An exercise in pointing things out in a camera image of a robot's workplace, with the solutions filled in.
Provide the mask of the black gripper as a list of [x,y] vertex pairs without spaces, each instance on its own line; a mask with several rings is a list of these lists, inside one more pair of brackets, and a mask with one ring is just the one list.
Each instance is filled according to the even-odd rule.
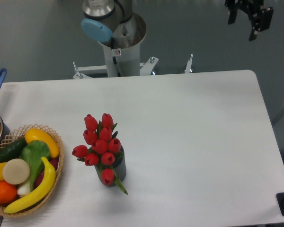
[[241,10],[247,15],[252,15],[249,18],[251,23],[251,32],[248,40],[253,41],[257,38],[258,31],[260,29],[260,18],[254,14],[257,14],[261,7],[264,5],[263,0],[226,0],[224,3],[228,8],[229,18],[228,25],[234,24],[237,17],[237,11]]

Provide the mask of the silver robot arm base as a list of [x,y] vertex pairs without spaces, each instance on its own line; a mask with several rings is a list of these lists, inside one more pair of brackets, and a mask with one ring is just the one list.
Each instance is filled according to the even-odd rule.
[[131,0],[85,0],[82,10],[83,32],[112,49],[133,47],[146,36],[146,24],[133,12]]

